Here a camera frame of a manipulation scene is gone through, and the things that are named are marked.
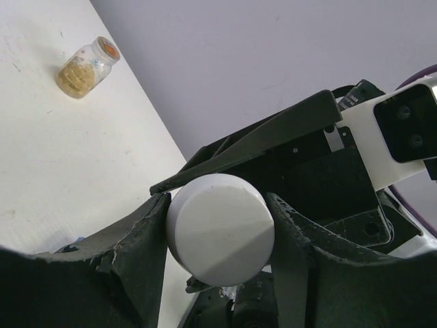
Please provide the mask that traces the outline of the blue weekly pill organizer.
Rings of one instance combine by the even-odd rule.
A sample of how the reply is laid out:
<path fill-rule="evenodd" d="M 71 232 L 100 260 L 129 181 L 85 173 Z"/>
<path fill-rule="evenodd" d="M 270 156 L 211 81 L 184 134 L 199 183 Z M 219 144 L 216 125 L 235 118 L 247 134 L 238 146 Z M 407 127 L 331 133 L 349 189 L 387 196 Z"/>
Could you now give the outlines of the blue weekly pill organizer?
<path fill-rule="evenodd" d="M 80 237 L 78 237 L 76 240 L 74 240 L 72 243 L 67 244 L 67 245 L 64 246 L 64 247 L 70 247 L 70 246 L 72 246 L 72 245 L 74 245 L 74 244 L 76 244 L 76 243 L 78 243 L 78 242 L 80 242 L 80 241 L 82 241 L 82 240 L 84 240 L 84 239 L 85 239 L 84 236 L 80 236 Z"/>

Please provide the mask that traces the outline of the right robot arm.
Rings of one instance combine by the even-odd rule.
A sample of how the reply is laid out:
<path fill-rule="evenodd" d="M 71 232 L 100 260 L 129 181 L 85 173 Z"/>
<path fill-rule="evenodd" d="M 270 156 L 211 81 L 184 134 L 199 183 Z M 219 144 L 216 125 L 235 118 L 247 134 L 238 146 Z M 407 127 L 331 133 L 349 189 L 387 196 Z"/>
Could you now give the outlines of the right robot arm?
<path fill-rule="evenodd" d="M 436 178 L 433 76 L 389 94 L 365 80 L 322 90 L 200 148 L 150 193 L 231 174 L 353 243 L 408 256 L 430 233 L 386 188 L 422 171 Z"/>

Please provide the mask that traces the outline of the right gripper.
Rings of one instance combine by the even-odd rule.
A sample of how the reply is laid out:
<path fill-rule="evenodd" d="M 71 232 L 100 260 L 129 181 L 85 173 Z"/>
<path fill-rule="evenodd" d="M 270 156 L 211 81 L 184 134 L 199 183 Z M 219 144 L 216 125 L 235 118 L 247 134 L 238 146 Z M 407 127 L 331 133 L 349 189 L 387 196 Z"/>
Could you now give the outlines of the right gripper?
<path fill-rule="evenodd" d="M 310 220 L 365 247 L 393 237 L 341 112 L 380 95 L 367 81 L 322 90 L 201 147 L 175 175 L 150 187 L 164 193 L 206 175 L 227 173 L 275 193 Z"/>

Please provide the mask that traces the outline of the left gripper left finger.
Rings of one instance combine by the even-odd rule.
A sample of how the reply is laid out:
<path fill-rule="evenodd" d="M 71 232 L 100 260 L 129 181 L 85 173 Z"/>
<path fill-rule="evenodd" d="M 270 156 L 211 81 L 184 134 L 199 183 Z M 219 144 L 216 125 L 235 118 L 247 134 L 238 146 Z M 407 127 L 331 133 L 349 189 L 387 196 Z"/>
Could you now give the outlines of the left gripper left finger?
<path fill-rule="evenodd" d="M 1 250 L 2 327 L 156 327 L 168 193 L 55 253 Z"/>

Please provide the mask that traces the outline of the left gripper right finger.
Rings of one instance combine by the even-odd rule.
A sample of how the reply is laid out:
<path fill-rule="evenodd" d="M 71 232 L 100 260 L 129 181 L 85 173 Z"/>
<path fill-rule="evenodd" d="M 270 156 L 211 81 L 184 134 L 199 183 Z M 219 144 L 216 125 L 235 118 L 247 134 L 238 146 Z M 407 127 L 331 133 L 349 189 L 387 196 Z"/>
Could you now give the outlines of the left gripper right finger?
<path fill-rule="evenodd" d="M 436 252 L 396 258 L 312 222 L 269 193 L 281 327 L 435 327 Z"/>

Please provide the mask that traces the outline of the white bottle cap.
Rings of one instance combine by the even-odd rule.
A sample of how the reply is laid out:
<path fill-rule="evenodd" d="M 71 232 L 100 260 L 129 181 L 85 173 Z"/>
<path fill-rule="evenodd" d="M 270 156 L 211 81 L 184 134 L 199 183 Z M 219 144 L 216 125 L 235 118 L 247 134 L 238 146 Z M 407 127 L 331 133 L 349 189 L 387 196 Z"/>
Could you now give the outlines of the white bottle cap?
<path fill-rule="evenodd" d="M 172 199 L 166 218 L 169 250 L 194 278 L 236 286 L 270 259 L 274 221 L 261 193 L 229 174 L 190 181 Z"/>

